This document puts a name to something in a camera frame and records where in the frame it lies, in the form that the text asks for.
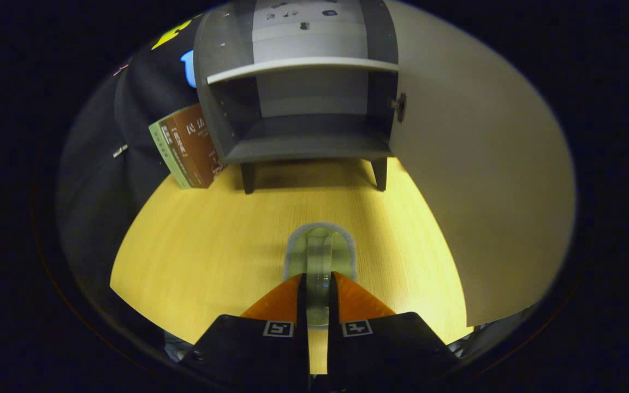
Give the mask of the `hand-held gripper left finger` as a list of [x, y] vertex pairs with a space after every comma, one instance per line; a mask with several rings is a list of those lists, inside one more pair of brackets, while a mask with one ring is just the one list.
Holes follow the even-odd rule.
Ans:
[[242, 315], [219, 316], [181, 360], [182, 368], [225, 391], [307, 391], [305, 289], [301, 273]]

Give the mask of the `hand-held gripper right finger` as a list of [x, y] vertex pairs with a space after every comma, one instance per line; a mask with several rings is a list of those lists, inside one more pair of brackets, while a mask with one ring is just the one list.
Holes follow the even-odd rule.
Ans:
[[395, 313], [334, 272], [329, 293], [327, 371], [334, 391], [425, 391], [457, 358], [415, 312]]

